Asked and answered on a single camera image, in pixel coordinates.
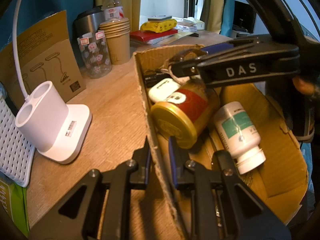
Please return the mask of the right hand in glove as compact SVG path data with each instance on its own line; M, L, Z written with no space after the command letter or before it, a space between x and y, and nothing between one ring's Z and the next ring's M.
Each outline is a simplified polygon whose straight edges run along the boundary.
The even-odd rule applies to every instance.
M283 85L283 112L288 129L299 142L312 142L319 85L297 75L285 78Z

